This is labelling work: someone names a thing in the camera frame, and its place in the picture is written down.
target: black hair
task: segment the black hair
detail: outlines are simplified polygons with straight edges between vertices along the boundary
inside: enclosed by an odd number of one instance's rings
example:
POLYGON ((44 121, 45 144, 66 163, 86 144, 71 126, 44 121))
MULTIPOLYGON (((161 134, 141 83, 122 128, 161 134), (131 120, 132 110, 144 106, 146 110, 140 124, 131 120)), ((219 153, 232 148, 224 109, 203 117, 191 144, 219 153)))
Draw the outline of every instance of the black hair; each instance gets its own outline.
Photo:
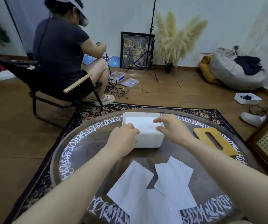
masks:
MULTIPOLYGON (((81 0, 75 0, 79 6, 83 9, 83 4, 81 0)), ((65 15, 67 11, 70 9, 72 10, 73 7, 75 7, 71 2, 60 2, 55 0, 45 0, 46 7, 52 12, 52 13, 58 13, 60 15, 65 15)))

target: light stand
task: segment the light stand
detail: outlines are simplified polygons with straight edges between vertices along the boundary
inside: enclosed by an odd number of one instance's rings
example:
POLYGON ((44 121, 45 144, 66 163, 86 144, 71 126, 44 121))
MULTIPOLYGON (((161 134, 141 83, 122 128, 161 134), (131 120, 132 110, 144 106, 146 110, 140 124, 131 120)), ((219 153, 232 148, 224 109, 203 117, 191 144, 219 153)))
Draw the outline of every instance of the light stand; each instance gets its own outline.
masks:
MULTIPOLYGON (((147 48, 147 51, 145 51, 145 53, 138 59, 136 60, 136 62, 127 70, 129 71, 134 65, 136 65, 136 63, 144 56, 144 55, 147 55, 147 61, 149 59, 149 56, 150 56, 150 60, 151 60, 151 63, 152 63, 152 67, 153 67, 153 71, 154 71, 154 74, 155 74, 155 77, 156 77, 156 80, 158 82, 158 78, 157 78, 157 75, 156 75, 156 72, 155 72, 155 67, 154 67, 154 63, 153 63, 153 60, 152 60, 152 56, 151 56, 151 51, 150 51, 150 44, 151 44, 151 38, 153 37, 152 36, 152 31, 154 30, 154 26, 153 26, 153 21, 154 21, 154 13, 155 13, 155 5, 156 5, 156 0, 154 2, 154 9, 153 9, 153 16, 152 16, 152 24, 151 24, 151 30, 150 30, 150 36, 149 36, 149 46, 147 48)), ((147 61, 145 63, 145 67, 144 67, 144 70, 147 70, 147 61)))

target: rug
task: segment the rug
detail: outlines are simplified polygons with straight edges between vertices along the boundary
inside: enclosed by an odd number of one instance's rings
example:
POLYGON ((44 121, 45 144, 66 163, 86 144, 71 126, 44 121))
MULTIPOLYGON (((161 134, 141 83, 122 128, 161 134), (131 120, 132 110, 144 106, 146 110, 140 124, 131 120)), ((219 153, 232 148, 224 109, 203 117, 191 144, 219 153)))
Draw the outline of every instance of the rug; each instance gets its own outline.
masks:
MULTIPOLYGON (((84 122, 98 117, 101 115, 106 115, 108 113, 128 110, 128 109, 139 109, 139 108, 162 108, 169 109, 174 111, 180 111, 188 114, 192 114, 206 120, 209 120, 232 134, 236 135, 241 141, 244 141, 241 136, 235 131, 235 129, 225 120, 221 113, 216 109, 194 109, 194 108, 179 108, 179 107, 160 107, 160 106, 145 106, 145 105, 130 105, 123 103, 112 103, 106 105, 103 109, 93 107, 91 105, 85 104, 81 107, 77 124, 81 125, 84 122)), ((71 127, 73 124, 74 118, 72 117, 67 127, 71 127)), ((22 213, 27 211, 33 204, 35 204, 40 198, 42 198, 46 193, 51 189, 51 179, 50 179, 50 162, 54 150, 57 148, 60 141, 68 134, 67 131, 62 131, 61 134, 56 139, 54 145, 51 147, 49 152, 46 154, 41 166, 38 171, 35 173, 34 177, 28 184, 27 188, 24 190, 22 195, 18 198, 15 205, 13 206, 12 211, 5 220, 4 224, 10 224, 16 220, 22 213)))

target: round table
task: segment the round table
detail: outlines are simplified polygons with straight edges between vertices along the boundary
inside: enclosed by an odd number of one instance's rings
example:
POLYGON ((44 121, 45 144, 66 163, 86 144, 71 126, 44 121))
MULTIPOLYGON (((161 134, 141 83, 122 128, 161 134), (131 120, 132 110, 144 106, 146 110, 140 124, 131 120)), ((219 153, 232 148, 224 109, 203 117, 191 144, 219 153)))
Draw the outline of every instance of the round table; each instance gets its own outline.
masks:
MULTIPOLYGON (((99 116, 70 132, 55 150, 51 161, 50 174, 53 186, 65 180, 105 146, 110 132, 115 127, 122 125, 122 115, 124 112, 174 114, 187 125, 191 132, 193 132, 194 128, 214 127, 238 151, 239 155, 233 157, 234 159, 253 168, 258 167, 244 144, 224 128, 203 118, 183 112, 144 108, 118 111, 99 116)), ((198 207, 181 211, 184 223, 225 222, 241 215, 231 200, 222 192, 199 162, 188 151, 164 138, 160 148, 134 149, 129 155, 120 159, 113 166, 91 201, 88 208, 89 212, 84 217, 84 223, 129 223, 129 216, 106 196, 107 192, 113 187, 133 160, 155 174, 147 187, 153 188, 158 179, 154 165, 166 163, 170 156, 194 169, 189 182, 189 188, 198 207)))

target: blue sign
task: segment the blue sign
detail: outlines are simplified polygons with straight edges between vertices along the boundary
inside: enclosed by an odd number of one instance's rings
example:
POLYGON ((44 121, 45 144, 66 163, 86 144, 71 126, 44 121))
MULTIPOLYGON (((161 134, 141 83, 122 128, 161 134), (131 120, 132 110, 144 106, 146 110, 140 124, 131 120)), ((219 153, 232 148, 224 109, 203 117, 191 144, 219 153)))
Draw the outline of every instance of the blue sign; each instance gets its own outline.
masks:
MULTIPOLYGON (((121 57, 119 56, 103 56, 103 59, 105 59, 109 65, 109 67, 120 67, 121 66, 121 57)), ((83 58, 83 63, 85 65, 89 65, 91 62, 96 60, 97 58, 85 55, 83 58)))

